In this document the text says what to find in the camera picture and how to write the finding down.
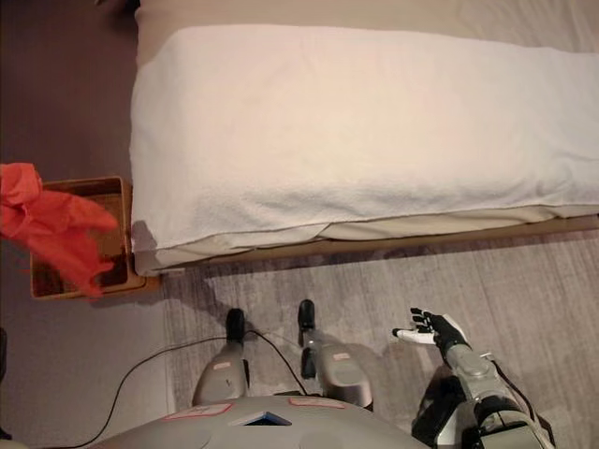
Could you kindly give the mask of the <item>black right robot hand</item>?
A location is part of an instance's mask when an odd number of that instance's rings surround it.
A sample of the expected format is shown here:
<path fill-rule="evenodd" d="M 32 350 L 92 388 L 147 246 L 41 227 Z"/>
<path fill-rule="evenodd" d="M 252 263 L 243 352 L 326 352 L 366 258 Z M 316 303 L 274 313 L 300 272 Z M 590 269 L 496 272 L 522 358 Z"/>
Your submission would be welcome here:
<path fill-rule="evenodd" d="M 435 345 L 444 355 L 455 345 L 469 343 L 460 326 L 447 314 L 436 314 L 420 308 L 411 308 L 412 327 L 393 328 L 391 335 L 401 341 Z"/>

